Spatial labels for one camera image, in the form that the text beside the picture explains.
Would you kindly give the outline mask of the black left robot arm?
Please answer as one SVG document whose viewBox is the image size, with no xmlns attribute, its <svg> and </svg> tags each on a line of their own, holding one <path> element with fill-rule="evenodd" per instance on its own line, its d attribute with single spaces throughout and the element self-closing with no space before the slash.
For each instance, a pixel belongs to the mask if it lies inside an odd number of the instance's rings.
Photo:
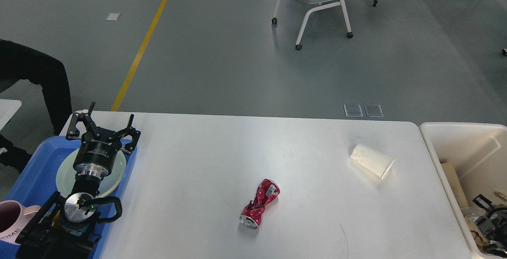
<svg viewBox="0 0 507 259">
<path fill-rule="evenodd" d="M 87 112 L 71 116 L 65 138 L 81 142 L 72 161 L 74 183 L 69 192 L 53 192 L 21 230 L 17 259 L 86 259 L 101 239 L 96 225 L 112 223 L 122 216 L 117 196 L 99 196 L 100 185 L 118 168 L 118 156 L 135 151 L 141 132 L 129 116 L 125 128 L 99 127 Z"/>
</svg>

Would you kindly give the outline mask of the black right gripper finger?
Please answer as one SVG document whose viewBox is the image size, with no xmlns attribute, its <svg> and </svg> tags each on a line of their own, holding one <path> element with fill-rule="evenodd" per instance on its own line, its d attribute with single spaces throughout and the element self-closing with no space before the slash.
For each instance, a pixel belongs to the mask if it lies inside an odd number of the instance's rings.
<svg viewBox="0 0 507 259">
<path fill-rule="evenodd" d="M 491 254 L 497 257 L 506 257 L 507 253 L 501 249 L 497 244 L 487 244 L 483 246 L 484 254 Z"/>
<path fill-rule="evenodd" d="M 481 232 L 494 232 L 496 231 L 496 227 L 494 225 L 494 221 L 492 221 L 492 216 L 494 212 L 494 207 L 492 202 L 488 200 L 482 194 L 479 194 L 472 200 L 472 202 L 477 205 L 480 209 L 485 211 L 485 215 L 479 216 L 475 220 L 475 224 Z"/>
</svg>

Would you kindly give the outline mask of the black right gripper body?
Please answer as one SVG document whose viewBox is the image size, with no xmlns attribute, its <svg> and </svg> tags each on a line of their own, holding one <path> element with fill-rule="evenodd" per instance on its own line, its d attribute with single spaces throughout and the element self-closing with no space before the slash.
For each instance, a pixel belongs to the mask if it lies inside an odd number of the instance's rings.
<svg viewBox="0 0 507 259">
<path fill-rule="evenodd" d="M 485 237 L 490 241 L 496 241 L 497 245 L 507 244 L 507 208 L 499 207 L 487 212 L 486 218 L 492 227 L 485 232 Z"/>
</svg>

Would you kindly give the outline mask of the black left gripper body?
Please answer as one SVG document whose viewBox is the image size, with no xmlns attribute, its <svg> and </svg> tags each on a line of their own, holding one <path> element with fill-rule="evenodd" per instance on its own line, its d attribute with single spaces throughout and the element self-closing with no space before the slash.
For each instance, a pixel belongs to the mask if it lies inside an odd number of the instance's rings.
<svg viewBox="0 0 507 259">
<path fill-rule="evenodd" d="M 120 138 L 109 133 L 101 133 L 98 136 L 94 132 L 87 132 L 81 137 L 81 142 L 74 160 L 77 174 L 97 178 L 108 176 L 122 147 Z"/>
</svg>

